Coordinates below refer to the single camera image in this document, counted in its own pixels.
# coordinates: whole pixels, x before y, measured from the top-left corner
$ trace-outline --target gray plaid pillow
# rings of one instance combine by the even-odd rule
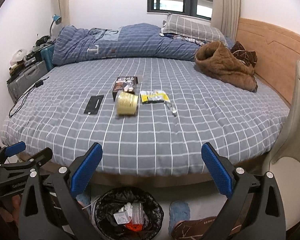
[[[226,47],[228,47],[226,38],[219,29],[192,22],[179,15],[171,13],[168,13],[168,20],[166,25],[162,28],[162,33],[175,33],[201,41],[221,41]]]

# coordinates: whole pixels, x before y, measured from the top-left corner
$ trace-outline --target black trash bag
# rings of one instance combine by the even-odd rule
[[[143,204],[149,223],[142,231],[134,232],[124,225],[118,225],[113,214],[128,202]],[[148,193],[136,187],[114,188],[101,196],[95,206],[94,219],[100,232],[110,240],[150,240],[159,233],[163,210]]]

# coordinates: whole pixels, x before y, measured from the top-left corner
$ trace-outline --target blue comforter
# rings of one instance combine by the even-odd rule
[[[109,57],[159,57],[194,60],[198,45],[159,35],[160,28],[141,23],[118,30],[65,26],[53,54],[55,65]]]

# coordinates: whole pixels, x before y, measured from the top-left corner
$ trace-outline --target chair backrest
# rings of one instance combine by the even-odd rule
[[[290,112],[269,154],[272,163],[282,157],[291,157],[300,162],[300,60],[297,61]]]

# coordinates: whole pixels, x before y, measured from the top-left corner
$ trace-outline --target beige chair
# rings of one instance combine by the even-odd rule
[[[262,170],[276,178],[288,230],[300,221],[300,61],[289,116]]]

